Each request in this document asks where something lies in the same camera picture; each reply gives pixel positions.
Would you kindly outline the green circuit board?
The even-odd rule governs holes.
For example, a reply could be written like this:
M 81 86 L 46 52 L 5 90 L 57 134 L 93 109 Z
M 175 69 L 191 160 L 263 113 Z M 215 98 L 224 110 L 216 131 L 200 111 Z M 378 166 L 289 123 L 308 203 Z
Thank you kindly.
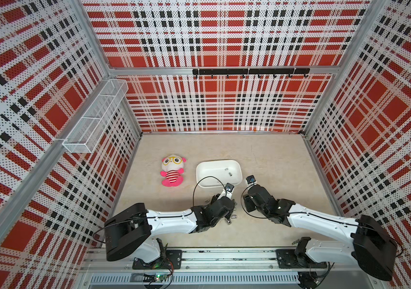
M 155 274 L 155 275 L 143 275 L 143 282 L 147 282 L 148 284 L 156 283 L 156 282 L 164 282 L 165 277 L 163 274 Z

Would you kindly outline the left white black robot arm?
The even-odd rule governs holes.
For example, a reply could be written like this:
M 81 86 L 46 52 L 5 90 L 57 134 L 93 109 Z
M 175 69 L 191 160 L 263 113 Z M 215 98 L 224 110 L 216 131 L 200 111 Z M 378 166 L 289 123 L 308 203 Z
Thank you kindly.
M 157 236 L 205 232 L 222 219 L 230 219 L 235 205 L 226 196 L 208 205 L 173 212 L 148 210 L 144 203 L 136 203 L 105 222 L 106 260 L 131 256 L 151 263 L 163 255 L 162 241 Z

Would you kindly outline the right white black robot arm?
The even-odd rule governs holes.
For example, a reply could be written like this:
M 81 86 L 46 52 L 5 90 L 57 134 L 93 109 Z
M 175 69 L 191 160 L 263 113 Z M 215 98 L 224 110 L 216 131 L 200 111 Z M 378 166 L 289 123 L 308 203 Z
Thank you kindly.
M 258 184 L 249 185 L 242 199 L 247 213 L 258 211 L 275 224 L 330 238 L 329 241 L 301 238 L 295 250 L 300 261 L 356 264 L 376 279 L 393 279 L 399 244 L 374 218 L 362 215 L 355 219 L 311 210 L 288 199 L 275 199 Z

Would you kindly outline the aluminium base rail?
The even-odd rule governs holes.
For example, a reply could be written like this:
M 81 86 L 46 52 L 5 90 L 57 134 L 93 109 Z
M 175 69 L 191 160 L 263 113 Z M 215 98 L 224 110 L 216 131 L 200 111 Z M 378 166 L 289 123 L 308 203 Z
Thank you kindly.
M 339 263 L 301 267 L 289 248 L 172 248 L 159 267 L 129 257 L 109 262 L 104 249 L 87 254 L 77 289 L 376 289 L 379 281 L 357 266 Z M 148 284 L 143 275 L 163 274 Z

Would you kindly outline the pink white plush toy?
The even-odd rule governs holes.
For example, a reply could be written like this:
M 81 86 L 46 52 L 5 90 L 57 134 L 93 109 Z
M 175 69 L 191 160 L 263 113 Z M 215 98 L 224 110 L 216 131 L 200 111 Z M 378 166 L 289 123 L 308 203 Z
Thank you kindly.
M 183 183 L 184 164 L 186 161 L 186 158 L 179 155 L 169 155 L 162 159 L 160 174 L 164 178 L 162 180 L 163 186 L 178 187 Z

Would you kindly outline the white plastic storage box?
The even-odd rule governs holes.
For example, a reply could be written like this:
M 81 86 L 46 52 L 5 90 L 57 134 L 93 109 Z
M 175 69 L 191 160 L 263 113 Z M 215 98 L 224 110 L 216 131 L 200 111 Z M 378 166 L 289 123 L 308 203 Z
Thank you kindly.
M 240 164 L 235 160 L 204 161 L 196 167 L 196 181 L 204 189 L 221 187 L 230 183 L 239 185 L 243 180 Z

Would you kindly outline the black wall hook rail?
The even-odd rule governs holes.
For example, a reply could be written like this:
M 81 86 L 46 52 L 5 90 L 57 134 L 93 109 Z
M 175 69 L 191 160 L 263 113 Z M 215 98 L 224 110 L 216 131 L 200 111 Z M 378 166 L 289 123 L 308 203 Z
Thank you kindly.
M 310 68 L 240 68 L 240 69 L 193 69 L 192 73 L 194 76 L 204 75 L 204 76 L 216 76 L 216 75 L 302 75 L 307 76 L 310 73 Z

